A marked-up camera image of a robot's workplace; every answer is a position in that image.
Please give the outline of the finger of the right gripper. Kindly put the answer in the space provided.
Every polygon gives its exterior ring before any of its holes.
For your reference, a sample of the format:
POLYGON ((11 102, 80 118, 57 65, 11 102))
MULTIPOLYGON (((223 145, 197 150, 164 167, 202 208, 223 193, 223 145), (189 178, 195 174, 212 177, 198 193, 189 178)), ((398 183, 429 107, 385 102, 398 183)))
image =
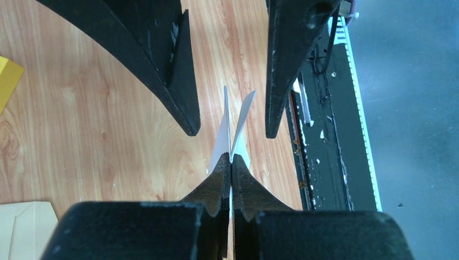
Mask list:
POLYGON ((277 136, 288 93, 340 1, 266 1, 268 12, 265 133, 277 136))
POLYGON ((201 123, 189 13, 180 1, 46 0, 43 5, 120 61, 187 135, 198 134, 201 123))

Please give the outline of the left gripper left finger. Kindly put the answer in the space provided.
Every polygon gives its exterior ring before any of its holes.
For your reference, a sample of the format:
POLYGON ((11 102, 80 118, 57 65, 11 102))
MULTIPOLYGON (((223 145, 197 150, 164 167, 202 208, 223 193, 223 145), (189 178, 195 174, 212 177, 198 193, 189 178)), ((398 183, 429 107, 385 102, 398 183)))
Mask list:
POLYGON ((62 217, 43 259, 223 259, 228 153, 179 201, 86 201, 62 217))

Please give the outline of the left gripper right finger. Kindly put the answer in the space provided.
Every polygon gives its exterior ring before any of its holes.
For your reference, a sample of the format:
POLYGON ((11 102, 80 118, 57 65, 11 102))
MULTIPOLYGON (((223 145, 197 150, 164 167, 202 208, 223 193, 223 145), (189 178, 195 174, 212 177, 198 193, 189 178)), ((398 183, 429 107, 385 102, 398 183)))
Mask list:
POLYGON ((250 174, 240 155, 231 177, 235 259, 413 259, 385 213, 293 210, 250 174))

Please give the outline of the brown paper envelope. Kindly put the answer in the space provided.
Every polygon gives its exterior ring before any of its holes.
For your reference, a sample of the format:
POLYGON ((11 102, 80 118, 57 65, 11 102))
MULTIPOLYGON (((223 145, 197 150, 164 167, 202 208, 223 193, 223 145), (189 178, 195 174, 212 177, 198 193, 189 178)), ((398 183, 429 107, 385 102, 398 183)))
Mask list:
POLYGON ((58 223, 50 202, 1 205, 1 259, 40 259, 58 223))

